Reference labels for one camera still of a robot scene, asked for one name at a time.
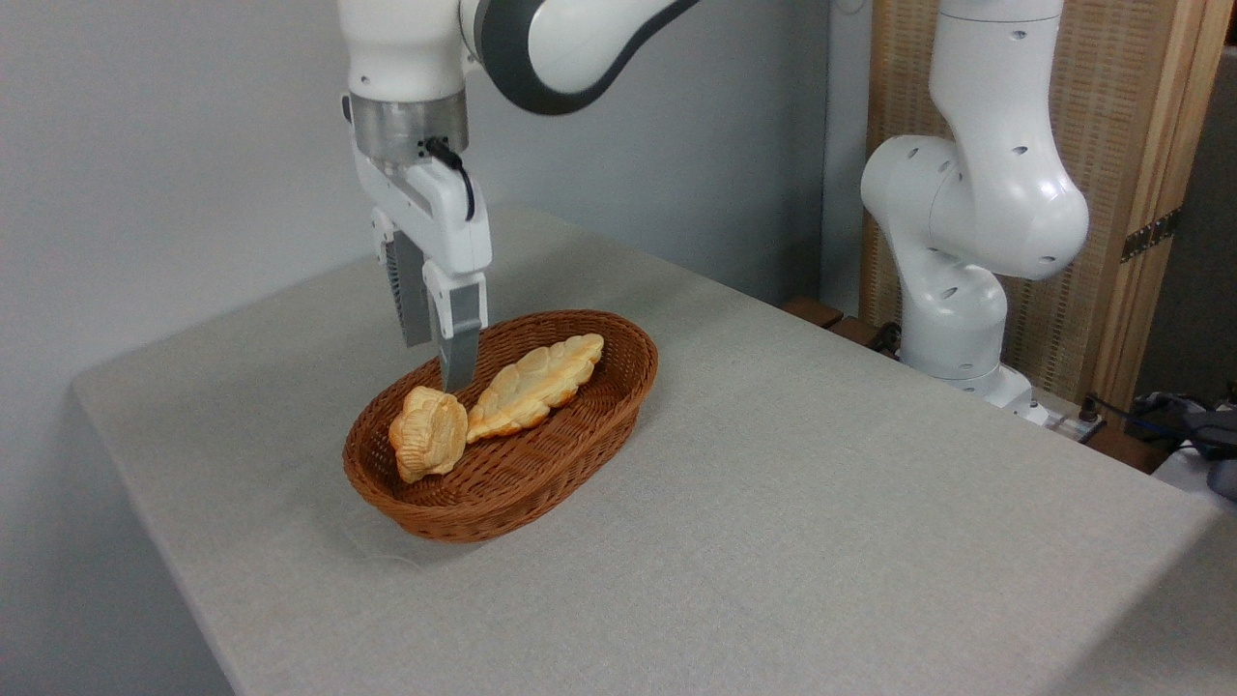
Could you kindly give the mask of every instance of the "wicker basket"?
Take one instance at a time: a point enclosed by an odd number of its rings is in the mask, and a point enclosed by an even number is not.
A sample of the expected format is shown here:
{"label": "wicker basket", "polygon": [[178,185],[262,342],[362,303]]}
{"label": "wicker basket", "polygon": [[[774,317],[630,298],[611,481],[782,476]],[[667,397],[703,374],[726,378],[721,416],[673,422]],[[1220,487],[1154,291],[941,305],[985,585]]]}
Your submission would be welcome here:
{"label": "wicker basket", "polygon": [[476,376],[460,403],[471,408],[503,366],[538,345],[581,333],[606,339],[593,373],[571,403],[546,422],[464,451],[455,470],[404,483],[387,429],[413,387],[442,388],[433,360],[379,394],[348,434],[344,472],[353,488],[404,530],[426,539],[484,541],[518,529],[559,504],[622,448],[657,376],[657,346],[627,319],[570,309],[529,314],[481,331]]}

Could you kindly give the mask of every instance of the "gray tablecloth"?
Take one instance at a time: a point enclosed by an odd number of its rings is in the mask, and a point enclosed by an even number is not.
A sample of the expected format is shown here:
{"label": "gray tablecloth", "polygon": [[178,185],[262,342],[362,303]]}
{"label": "gray tablecloth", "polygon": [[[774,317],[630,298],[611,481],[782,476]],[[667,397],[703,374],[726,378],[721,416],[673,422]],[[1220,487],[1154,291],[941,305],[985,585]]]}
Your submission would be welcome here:
{"label": "gray tablecloth", "polygon": [[414,539],[343,476],[430,357],[372,261],[75,383],[239,694],[1237,692],[1221,513],[553,218],[494,235],[494,320],[604,308],[662,360],[625,449],[497,540]]}

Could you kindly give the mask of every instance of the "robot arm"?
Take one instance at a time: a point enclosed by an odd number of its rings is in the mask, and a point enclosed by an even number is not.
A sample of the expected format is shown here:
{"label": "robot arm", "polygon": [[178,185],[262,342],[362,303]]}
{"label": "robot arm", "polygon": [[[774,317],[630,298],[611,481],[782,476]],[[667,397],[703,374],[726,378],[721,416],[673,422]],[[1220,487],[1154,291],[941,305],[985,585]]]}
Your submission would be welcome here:
{"label": "robot arm", "polygon": [[344,111],[375,203],[408,345],[433,339],[444,389],[473,380],[492,251],[468,147],[466,52],[538,114],[600,96],[632,53],[696,0],[339,0],[351,64]]}
{"label": "robot arm", "polygon": [[463,0],[469,49],[499,90],[543,115],[597,99],[644,41],[696,0]]}
{"label": "robot arm", "polygon": [[1048,277],[1087,230],[1048,112],[1063,2],[941,0],[930,89],[956,142],[888,140],[862,180],[902,281],[902,362],[1024,417],[1030,386],[999,365],[1007,304],[992,271]]}

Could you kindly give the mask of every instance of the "leaf-shaped bread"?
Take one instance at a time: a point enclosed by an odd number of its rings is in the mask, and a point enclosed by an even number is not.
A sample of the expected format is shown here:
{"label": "leaf-shaped bread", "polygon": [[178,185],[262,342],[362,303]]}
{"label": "leaf-shaped bread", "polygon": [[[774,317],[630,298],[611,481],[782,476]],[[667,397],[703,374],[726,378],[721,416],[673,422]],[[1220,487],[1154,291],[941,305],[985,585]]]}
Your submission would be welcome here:
{"label": "leaf-shaped bread", "polygon": [[593,377],[605,345],[596,333],[534,347],[495,376],[468,417],[468,441],[512,435],[546,420]]}
{"label": "leaf-shaped bread", "polygon": [[455,397],[414,387],[403,399],[403,412],[387,431],[400,478],[412,483],[432,473],[452,471],[464,456],[468,412]]}

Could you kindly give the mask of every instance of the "metal hinge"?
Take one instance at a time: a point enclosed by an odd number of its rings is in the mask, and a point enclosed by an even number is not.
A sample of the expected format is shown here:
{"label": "metal hinge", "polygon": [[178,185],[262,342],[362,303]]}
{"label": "metal hinge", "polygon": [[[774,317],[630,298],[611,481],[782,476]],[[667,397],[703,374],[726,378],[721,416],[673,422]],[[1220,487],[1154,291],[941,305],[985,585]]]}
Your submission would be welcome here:
{"label": "metal hinge", "polygon": [[1169,239],[1176,232],[1176,225],[1181,218],[1181,208],[1173,210],[1163,218],[1144,225],[1126,237],[1126,246],[1121,250],[1121,262],[1147,251],[1160,241]]}

